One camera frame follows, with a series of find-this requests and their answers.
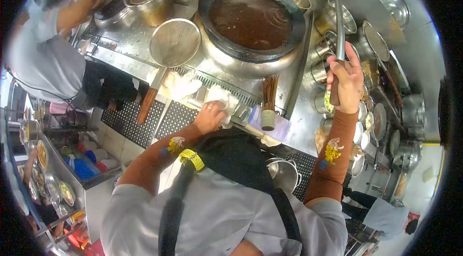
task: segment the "yellow trim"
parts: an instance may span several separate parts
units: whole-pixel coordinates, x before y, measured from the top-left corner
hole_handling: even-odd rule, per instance
[[[179,155],[179,160],[182,162],[183,165],[186,165],[187,161],[190,160],[193,163],[194,169],[197,172],[201,171],[205,167],[205,164],[203,163],[199,155],[191,149],[185,149],[183,152],[181,152]]]

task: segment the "gray shirt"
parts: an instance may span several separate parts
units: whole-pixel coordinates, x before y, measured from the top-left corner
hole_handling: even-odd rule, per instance
[[[378,198],[371,206],[363,223],[372,229],[383,232],[378,240],[391,240],[394,236],[404,232],[408,224],[408,213],[408,207],[394,207]]]
[[[343,255],[347,229],[336,200],[307,208],[287,194],[297,218],[306,255]],[[158,255],[159,223],[170,197],[165,190],[152,197],[135,185],[119,185],[101,225],[105,254]],[[176,255],[230,255],[246,239],[264,255],[297,256],[301,244],[287,239],[280,214],[268,194],[244,187],[206,168],[194,175],[184,199]]]
[[[61,103],[61,98],[71,98],[81,89],[85,58],[58,35],[58,12],[37,13],[20,27],[9,46],[7,65],[16,78],[33,87],[18,82],[25,91]]]

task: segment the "black trousers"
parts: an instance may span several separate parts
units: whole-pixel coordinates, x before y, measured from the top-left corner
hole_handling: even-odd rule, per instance
[[[87,94],[88,105],[101,109],[107,109],[109,102],[115,101],[119,110],[125,101],[134,101],[138,93],[130,75],[89,60],[86,61],[82,88]]]
[[[371,206],[373,206],[374,202],[376,201],[376,197],[361,193],[361,192],[350,192],[344,193],[346,197],[351,198],[352,200],[356,201],[360,205],[364,206],[366,209],[354,207],[347,203],[341,202],[343,206],[343,213],[349,215],[353,219],[363,222],[365,217],[367,216]]]

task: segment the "black apron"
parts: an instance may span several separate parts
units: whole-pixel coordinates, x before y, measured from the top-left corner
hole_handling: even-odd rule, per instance
[[[224,129],[201,138],[193,149],[207,168],[237,182],[272,196],[289,239],[302,243],[296,216],[286,194],[275,189],[265,164],[266,158],[252,135],[238,128]],[[184,208],[183,198],[193,178],[194,166],[188,161],[182,166],[170,188],[170,198],[164,206],[159,226],[159,255],[175,255],[177,235]]]

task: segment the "ladle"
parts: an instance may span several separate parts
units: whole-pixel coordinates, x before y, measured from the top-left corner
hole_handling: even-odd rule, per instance
[[[344,67],[344,18],[343,18],[343,4],[341,0],[335,0],[336,3],[336,29],[337,29],[337,45],[336,45],[336,61]],[[339,105],[338,95],[339,79],[334,75],[333,83],[331,85],[330,103],[334,106]]]

